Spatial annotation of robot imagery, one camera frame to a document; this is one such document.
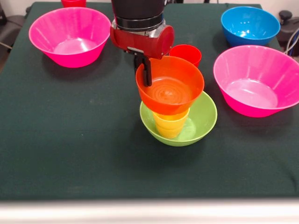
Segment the yellow cup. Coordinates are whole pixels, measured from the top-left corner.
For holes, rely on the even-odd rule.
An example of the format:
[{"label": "yellow cup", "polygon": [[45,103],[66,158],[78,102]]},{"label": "yellow cup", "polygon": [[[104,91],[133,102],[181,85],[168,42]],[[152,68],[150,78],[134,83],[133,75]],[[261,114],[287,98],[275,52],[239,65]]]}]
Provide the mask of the yellow cup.
[{"label": "yellow cup", "polygon": [[155,124],[160,135],[173,139],[180,134],[188,118],[190,109],[175,115],[162,115],[153,112]]}]

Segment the orange bowl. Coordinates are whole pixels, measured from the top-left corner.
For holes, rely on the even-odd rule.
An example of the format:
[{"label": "orange bowl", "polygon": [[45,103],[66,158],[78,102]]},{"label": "orange bowl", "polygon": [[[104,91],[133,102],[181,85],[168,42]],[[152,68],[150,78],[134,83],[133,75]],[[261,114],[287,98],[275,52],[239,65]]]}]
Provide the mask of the orange bowl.
[{"label": "orange bowl", "polygon": [[174,115],[188,110],[204,89],[204,78],[192,63],[174,56],[150,59],[152,86],[143,84],[143,64],[136,71],[141,100],[153,112]]}]

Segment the dark green tablecloth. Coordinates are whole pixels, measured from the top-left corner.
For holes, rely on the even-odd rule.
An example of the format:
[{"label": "dark green tablecloth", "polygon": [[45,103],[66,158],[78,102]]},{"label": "dark green tablecloth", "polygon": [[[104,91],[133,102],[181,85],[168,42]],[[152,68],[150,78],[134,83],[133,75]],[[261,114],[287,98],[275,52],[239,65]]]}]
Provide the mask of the dark green tablecloth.
[{"label": "dark green tablecloth", "polygon": [[[110,4],[88,6],[113,19]],[[35,3],[0,75],[0,199],[298,196],[299,107],[247,118],[214,81],[213,63],[228,48],[220,16],[232,6],[165,9],[175,44],[202,51],[205,91],[218,108],[208,136],[175,148],[139,118],[132,56],[109,40],[93,64],[58,66],[30,43],[28,29],[61,5]]]}]

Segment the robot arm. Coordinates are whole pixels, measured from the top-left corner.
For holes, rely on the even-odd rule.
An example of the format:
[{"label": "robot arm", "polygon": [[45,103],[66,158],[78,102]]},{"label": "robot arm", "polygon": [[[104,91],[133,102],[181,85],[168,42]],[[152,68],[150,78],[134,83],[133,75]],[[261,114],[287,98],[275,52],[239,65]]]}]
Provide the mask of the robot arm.
[{"label": "robot arm", "polygon": [[144,65],[144,85],[151,86],[150,57],[161,59],[174,42],[174,30],[163,17],[166,0],[112,0],[112,42],[134,54],[135,69]]}]

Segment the red cup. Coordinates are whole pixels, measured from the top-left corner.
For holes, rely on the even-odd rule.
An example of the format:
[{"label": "red cup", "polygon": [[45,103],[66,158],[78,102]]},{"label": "red cup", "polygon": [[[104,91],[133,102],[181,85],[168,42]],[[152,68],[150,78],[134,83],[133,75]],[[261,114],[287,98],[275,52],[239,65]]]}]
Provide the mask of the red cup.
[{"label": "red cup", "polygon": [[201,61],[201,52],[196,47],[188,44],[180,44],[170,49],[170,56],[183,58],[192,64],[195,67],[199,66]]},{"label": "red cup", "polygon": [[86,0],[61,0],[64,7],[86,7]]}]

